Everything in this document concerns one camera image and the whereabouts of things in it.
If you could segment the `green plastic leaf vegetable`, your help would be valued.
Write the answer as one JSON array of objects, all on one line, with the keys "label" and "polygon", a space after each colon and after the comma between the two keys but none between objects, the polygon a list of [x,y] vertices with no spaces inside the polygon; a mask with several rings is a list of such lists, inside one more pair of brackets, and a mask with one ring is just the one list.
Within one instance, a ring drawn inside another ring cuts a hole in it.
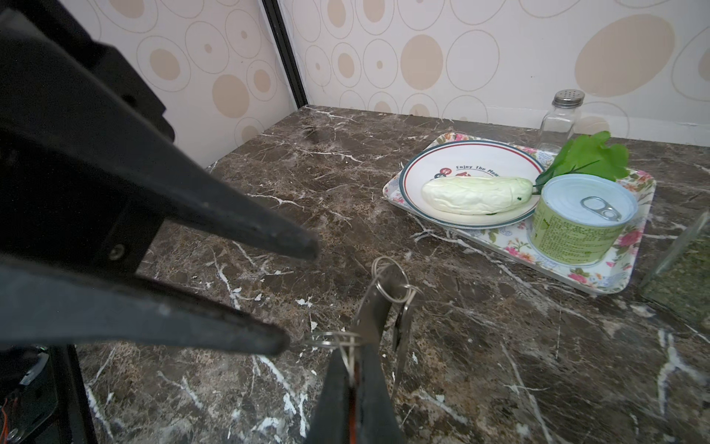
[{"label": "green plastic leaf vegetable", "polygon": [[609,181],[626,178],[630,174],[628,148],[623,144],[608,145],[610,139],[609,131],[599,131],[569,140],[550,167],[536,179],[535,194],[541,194],[551,179],[562,175],[592,175]]}]

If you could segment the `black vertical left corner post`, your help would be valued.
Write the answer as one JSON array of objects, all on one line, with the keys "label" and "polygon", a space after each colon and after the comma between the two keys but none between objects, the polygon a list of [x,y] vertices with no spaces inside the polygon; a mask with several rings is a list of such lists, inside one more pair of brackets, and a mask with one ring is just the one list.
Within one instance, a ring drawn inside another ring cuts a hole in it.
[{"label": "black vertical left corner post", "polygon": [[308,105],[309,101],[303,85],[297,58],[293,51],[286,20],[277,0],[263,0],[262,5],[275,40],[280,60],[297,109]]}]

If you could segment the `white round plate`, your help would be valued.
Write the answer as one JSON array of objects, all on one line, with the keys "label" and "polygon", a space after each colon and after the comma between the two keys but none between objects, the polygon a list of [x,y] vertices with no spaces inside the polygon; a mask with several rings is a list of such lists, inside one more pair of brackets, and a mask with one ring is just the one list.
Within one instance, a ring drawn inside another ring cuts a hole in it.
[{"label": "white round plate", "polygon": [[521,222],[532,216],[540,197],[533,195],[514,208],[484,215],[461,215],[434,208],[425,200],[423,188],[430,181],[447,178],[508,179],[535,181],[544,171],[531,154],[502,142],[446,142],[416,155],[396,179],[399,194],[414,214],[444,227],[455,229],[495,229]]}]

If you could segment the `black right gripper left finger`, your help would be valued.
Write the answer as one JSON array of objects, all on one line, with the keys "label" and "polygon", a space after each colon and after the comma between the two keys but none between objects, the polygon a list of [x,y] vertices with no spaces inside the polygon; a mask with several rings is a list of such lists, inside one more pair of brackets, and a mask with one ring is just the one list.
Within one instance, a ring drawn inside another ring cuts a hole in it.
[{"label": "black right gripper left finger", "polygon": [[351,442],[351,381],[340,350],[334,350],[327,366],[323,390],[312,414],[305,443]]}]

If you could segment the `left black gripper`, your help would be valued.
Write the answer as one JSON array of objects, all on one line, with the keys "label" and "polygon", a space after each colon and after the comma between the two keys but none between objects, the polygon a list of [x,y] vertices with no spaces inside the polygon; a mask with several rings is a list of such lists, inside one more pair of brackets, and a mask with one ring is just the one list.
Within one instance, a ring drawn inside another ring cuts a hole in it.
[{"label": "left black gripper", "polygon": [[165,106],[59,1],[1,4],[1,251],[132,275],[164,220],[313,259],[306,229],[211,177]]}]

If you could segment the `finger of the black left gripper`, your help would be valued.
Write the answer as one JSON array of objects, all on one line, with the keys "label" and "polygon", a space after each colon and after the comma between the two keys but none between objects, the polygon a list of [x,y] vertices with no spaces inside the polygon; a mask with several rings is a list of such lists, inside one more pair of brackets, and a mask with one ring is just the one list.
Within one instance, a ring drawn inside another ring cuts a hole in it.
[{"label": "finger of the black left gripper", "polygon": [[281,327],[158,281],[2,255],[2,345],[103,340],[257,355],[290,346]]}]

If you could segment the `green labelled tin can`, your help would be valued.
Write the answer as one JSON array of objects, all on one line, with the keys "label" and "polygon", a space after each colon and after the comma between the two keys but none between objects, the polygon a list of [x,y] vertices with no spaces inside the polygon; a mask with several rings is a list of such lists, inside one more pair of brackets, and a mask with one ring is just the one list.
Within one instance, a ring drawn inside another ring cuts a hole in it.
[{"label": "green labelled tin can", "polygon": [[636,198],[619,183],[584,174],[551,179],[532,218],[532,246],[570,266],[599,262],[638,212]]}]

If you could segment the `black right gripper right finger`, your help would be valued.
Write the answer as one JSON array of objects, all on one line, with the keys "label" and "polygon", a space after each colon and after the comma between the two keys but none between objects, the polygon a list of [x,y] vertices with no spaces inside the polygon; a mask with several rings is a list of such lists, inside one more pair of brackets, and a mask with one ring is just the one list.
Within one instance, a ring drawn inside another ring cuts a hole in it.
[{"label": "black right gripper right finger", "polygon": [[354,405],[355,443],[405,443],[373,344],[360,347]]}]

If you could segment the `clear glass shaker bottle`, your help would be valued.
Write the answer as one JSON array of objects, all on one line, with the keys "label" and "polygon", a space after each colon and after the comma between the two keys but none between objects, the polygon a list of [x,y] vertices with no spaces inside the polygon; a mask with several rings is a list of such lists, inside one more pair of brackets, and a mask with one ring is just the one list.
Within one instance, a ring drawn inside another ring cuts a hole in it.
[{"label": "clear glass shaker bottle", "polygon": [[555,94],[552,108],[542,119],[536,149],[551,153],[562,149],[573,134],[584,98],[585,93],[576,89],[565,89]]}]

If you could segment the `pale napa cabbage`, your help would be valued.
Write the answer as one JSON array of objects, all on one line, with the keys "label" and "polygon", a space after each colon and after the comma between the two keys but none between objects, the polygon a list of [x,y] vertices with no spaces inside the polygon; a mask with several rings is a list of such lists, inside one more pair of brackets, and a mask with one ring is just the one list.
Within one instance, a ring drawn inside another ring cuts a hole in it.
[{"label": "pale napa cabbage", "polygon": [[450,177],[423,185],[423,199],[434,209],[464,216],[507,212],[526,205],[534,185],[523,178]]}]

